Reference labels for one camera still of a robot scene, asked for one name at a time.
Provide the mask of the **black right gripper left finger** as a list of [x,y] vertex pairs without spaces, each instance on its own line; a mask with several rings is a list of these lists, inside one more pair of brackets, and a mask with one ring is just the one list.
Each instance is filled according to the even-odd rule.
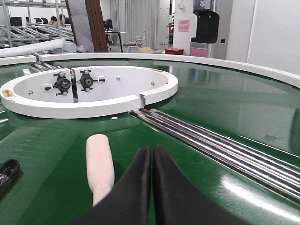
[[147,225],[151,191],[151,148],[140,147],[110,193],[71,225]]

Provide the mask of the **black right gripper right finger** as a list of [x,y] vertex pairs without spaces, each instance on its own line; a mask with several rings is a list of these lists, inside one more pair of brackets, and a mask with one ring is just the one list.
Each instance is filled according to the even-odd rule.
[[163,145],[154,147],[152,183],[158,225],[247,224],[199,190]]

